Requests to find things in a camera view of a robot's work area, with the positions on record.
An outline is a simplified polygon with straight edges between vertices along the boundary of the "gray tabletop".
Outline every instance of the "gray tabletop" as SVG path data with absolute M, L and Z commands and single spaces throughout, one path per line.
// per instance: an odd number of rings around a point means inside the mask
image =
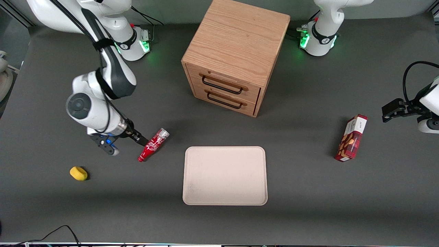
M 381 107 L 402 97 L 405 68 L 439 62 L 431 15 L 347 20 L 321 58 L 287 37 L 257 118 L 193 97 L 180 59 L 196 28 L 157 26 L 152 52 L 128 62 L 138 86 L 115 105 L 146 137 L 161 127 L 171 134 L 146 163 L 128 139 L 106 155 L 65 112 L 72 79 L 98 66 L 89 41 L 31 30 L 0 120 L 0 240 L 69 224 L 82 242 L 437 246 L 439 135 L 419 132 L 415 117 L 381 121 Z M 438 73 L 414 67 L 409 97 Z M 333 156 L 358 113 L 369 120 L 357 158 L 340 163 Z M 223 145 L 265 149 L 267 204 L 184 204 L 185 150 Z M 91 180 L 75 181 L 72 166 Z M 67 231 L 47 240 L 73 241 Z

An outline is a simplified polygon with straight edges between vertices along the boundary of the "yellow sponge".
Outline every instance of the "yellow sponge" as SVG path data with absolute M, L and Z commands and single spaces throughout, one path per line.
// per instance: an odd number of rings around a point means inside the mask
M 84 181 L 88 177 L 87 172 L 81 167 L 72 167 L 70 169 L 70 175 L 78 181 Z

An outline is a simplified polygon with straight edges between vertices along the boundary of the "beige tray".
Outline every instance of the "beige tray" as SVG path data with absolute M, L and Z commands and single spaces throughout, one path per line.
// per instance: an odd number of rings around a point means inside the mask
M 187 205 L 261 206 L 267 202 L 261 147 L 190 147 L 184 161 Z

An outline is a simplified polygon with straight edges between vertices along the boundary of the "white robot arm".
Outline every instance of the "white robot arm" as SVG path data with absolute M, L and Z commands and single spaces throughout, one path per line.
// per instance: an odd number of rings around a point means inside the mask
M 82 31 L 49 0 L 27 0 L 35 16 L 46 26 L 68 33 Z M 118 52 L 128 61 L 142 58 L 150 51 L 149 32 L 132 27 L 121 15 L 131 8 L 131 0 L 77 0 L 90 10 L 105 27 L 118 47 Z
M 297 28 L 302 32 L 299 47 L 312 56 L 323 56 L 334 46 L 337 31 L 345 19 L 343 7 L 368 5 L 374 0 L 314 0 L 320 8 L 318 20 Z
M 409 100 L 406 92 L 406 77 L 411 67 L 416 64 L 427 64 L 439 68 L 438 64 L 426 61 L 417 61 L 410 64 L 403 76 L 404 99 L 396 98 L 383 106 L 382 120 L 384 123 L 396 117 L 420 115 L 418 130 L 424 133 L 439 134 L 439 76 L 432 83 L 418 92 L 413 100 Z
M 130 137 L 141 145 L 145 139 L 134 129 L 132 121 L 124 117 L 109 101 L 129 96 L 136 88 L 136 78 L 119 55 L 114 41 L 96 15 L 75 0 L 28 0 L 32 11 L 45 25 L 54 29 L 75 30 L 72 23 L 85 34 L 100 52 L 101 65 L 96 71 L 73 79 L 73 94 L 68 98 L 66 110 L 69 116 L 87 127 L 87 133 L 106 153 L 117 155 L 114 146 L 117 138 Z M 54 13 L 47 18 L 45 11 Z

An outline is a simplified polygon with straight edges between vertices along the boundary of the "wooden cabinet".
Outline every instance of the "wooden cabinet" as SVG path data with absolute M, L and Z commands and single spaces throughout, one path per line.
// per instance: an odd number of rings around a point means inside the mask
M 290 17 L 213 0 L 181 62 L 194 96 L 256 117 Z

